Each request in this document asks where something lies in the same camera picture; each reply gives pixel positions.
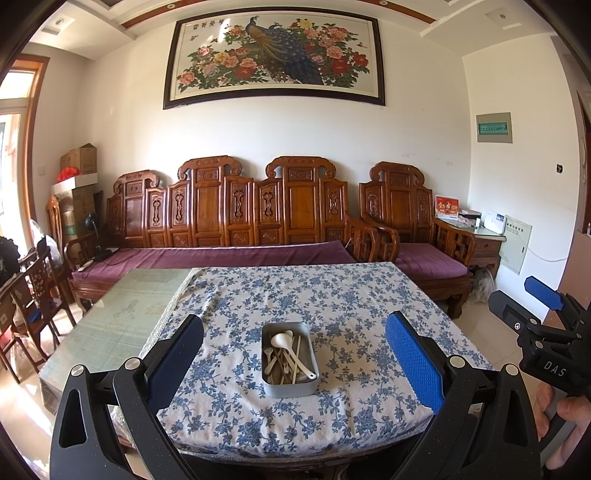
plastic bag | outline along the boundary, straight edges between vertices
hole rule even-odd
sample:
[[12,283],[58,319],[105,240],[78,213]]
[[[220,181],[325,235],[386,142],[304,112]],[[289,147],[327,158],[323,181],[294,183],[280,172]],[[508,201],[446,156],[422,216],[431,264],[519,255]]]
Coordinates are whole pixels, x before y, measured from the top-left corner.
[[467,302],[488,302],[488,297],[495,291],[495,279],[492,278],[491,271],[488,268],[479,268],[472,275],[470,282],[472,283],[472,290]]
[[39,227],[39,224],[35,221],[35,220],[30,220],[30,225],[31,225],[31,231],[33,232],[33,243],[35,243],[35,245],[37,245],[41,239],[45,236],[47,238],[47,246],[49,247],[49,251],[51,254],[51,260],[53,260],[53,264],[56,267],[61,267],[64,263],[63,258],[61,257],[61,252],[60,249],[57,247],[57,243],[56,241],[50,237],[49,235],[46,235],[45,233],[43,233],[43,230],[41,230],[41,227]]

metal screw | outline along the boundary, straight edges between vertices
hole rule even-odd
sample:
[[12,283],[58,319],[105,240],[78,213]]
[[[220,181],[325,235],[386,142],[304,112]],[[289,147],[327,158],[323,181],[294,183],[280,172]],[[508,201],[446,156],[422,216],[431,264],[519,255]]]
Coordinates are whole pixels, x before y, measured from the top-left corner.
[[76,365],[74,368],[72,368],[70,373],[73,377],[78,377],[79,375],[82,375],[83,371],[84,371],[84,365]]
[[505,365],[505,370],[509,375],[513,375],[514,377],[519,374],[519,369],[513,364]]
[[125,368],[127,370],[135,370],[139,367],[141,360],[139,358],[130,358],[125,362]]
[[466,361],[461,356],[457,356],[457,355],[454,355],[453,357],[451,357],[449,359],[449,362],[451,363],[451,365],[453,367],[456,367],[456,368],[463,368],[466,366]]

blue floral tablecloth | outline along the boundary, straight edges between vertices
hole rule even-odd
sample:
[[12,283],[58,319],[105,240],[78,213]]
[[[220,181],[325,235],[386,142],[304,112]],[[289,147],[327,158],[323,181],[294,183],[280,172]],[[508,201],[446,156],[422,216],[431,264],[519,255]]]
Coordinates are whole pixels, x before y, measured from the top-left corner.
[[[391,263],[193,269],[141,354],[189,313],[203,319],[203,346],[158,418],[182,451],[255,463],[342,457],[419,433],[432,411],[384,338],[394,310],[446,354],[490,367]],[[309,397],[265,397],[261,329],[282,321],[310,329],[321,378]]]

white cable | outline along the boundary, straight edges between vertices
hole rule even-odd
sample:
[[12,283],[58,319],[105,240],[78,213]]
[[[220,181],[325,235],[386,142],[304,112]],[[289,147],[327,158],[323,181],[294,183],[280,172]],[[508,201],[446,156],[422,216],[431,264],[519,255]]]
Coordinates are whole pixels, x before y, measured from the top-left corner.
[[543,260],[543,261],[545,261],[545,262],[548,262],[548,263],[557,263],[557,262],[563,262],[563,261],[565,261],[565,260],[568,260],[568,259],[569,259],[568,257],[566,257],[566,258],[559,258],[558,260],[548,260],[548,259],[546,259],[546,258],[543,258],[543,257],[539,256],[539,255],[538,255],[537,253],[535,253],[535,252],[534,252],[534,251],[533,251],[533,250],[532,250],[530,247],[527,247],[527,250],[528,250],[528,251],[529,251],[529,252],[530,252],[530,253],[531,253],[531,254],[532,254],[534,257],[538,257],[540,260]]

floral pattern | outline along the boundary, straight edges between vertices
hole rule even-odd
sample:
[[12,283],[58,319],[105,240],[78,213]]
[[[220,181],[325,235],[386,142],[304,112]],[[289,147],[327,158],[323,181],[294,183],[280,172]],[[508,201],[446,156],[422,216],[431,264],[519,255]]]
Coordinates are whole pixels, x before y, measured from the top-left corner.
[[[297,18],[283,27],[318,67],[322,84],[353,88],[360,74],[369,74],[369,59],[358,50],[357,34],[335,24],[318,25]],[[268,62],[263,50],[242,25],[233,25],[223,34],[226,50],[215,49],[216,41],[188,55],[191,66],[177,76],[180,93],[188,88],[212,89],[250,83],[301,83]]]
[[[423,430],[432,411],[418,401],[384,338],[384,321],[394,310],[446,354],[490,368],[391,263],[196,268],[184,285],[141,355],[169,338],[187,314],[202,318],[203,346],[157,417],[179,449],[206,458],[319,460]],[[308,397],[265,396],[261,330],[282,321],[306,322],[310,329],[320,385]]]

